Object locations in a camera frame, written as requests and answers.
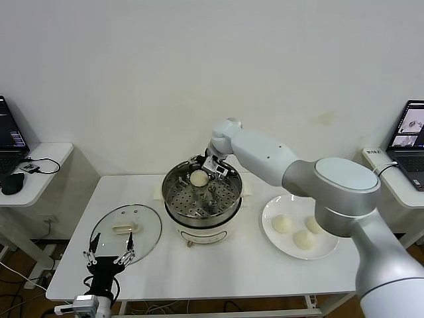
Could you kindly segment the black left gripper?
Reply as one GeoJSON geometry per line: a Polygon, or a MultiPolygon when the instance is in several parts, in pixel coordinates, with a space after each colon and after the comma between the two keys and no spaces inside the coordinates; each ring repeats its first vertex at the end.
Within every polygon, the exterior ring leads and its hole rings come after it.
{"type": "Polygon", "coordinates": [[[95,257],[101,233],[97,233],[89,242],[83,256],[87,269],[93,276],[88,293],[111,293],[114,277],[123,271],[123,265],[129,265],[135,257],[133,233],[129,234],[125,252],[120,256],[95,257]]]}

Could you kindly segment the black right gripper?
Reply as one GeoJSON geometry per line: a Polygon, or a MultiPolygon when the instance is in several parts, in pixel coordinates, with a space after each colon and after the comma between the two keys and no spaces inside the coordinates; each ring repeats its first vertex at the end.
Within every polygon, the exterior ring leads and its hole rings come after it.
{"type": "MultiPolygon", "coordinates": [[[[194,170],[202,169],[204,163],[216,163],[218,164],[221,161],[221,153],[215,148],[207,148],[205,150],[205,156],[197,155],[191,158],[191,167],[194,170]]],[[[217,180],[216,174],[208,174],[209,181],[213,182],[217,180]]]]}

